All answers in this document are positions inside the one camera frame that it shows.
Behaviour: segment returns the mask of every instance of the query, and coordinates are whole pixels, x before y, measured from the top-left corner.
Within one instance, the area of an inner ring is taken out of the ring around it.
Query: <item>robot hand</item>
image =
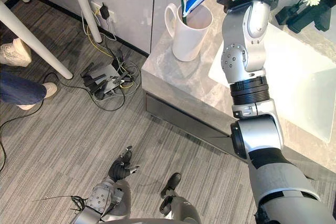
[[[109,169],[109,177],[117,182],[118,180],[124,179],[129,175],[136,173],[138,166],[133,168],[127,168],[130,165],[130,160],[132,157],[131,152],[132,146],[128,146],[119,157],[112,163]]]

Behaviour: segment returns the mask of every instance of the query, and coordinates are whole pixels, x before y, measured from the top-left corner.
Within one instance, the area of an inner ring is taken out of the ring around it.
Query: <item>charger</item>
[[[107,8],[107,6],[104,4],[101,6],[101,8],[99,9],[101,17],[105,20],[107,20],[110,17],[110,13],[109,13],[109,9]]]

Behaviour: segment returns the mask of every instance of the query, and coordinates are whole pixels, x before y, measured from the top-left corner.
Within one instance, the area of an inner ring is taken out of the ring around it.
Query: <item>wall outlet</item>
[[[102,5],[97,4],[96,2],[91,1],[91,8],[92,8],[93,12],[96,12],[97,9],[99,10],[101,8],[101,6]],[[116,14],[113,11],[111,11],[111,10],[109,10],[109,14],[110,14],[110,20],[111,20],[111,22],[116,23],[117,22],[117,16],[116,16]]]

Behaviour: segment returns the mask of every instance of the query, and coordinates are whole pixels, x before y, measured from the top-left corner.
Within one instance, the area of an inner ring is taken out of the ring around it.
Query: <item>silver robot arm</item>
[[[124,179],[139,168],[138,166],[127,168],[132,157],[131,149],[132,146],[125,148],[112,163],[107,177],[94,186],[85,207],[75,216],[71,224],[97,224],[129,218],[130,187]]]
[[[264,69],[268,16],[278,0],[217,2],[227,13],[222,69],[239,119],[231,125],[232,141],[248,162],[257,224],[336,223],[302,171],[281,153],[281,127]]]

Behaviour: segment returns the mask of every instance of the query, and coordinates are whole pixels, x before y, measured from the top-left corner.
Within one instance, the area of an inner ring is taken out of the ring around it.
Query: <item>ceramic cup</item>
[[[192,61],[201,49],[203,40],[212,23],[211,11],[199,5],[187,16],[187,26],[182,22],[181,6],[170,3],[164,11],[166,28],[173,38],[173,53],[181,61]]]

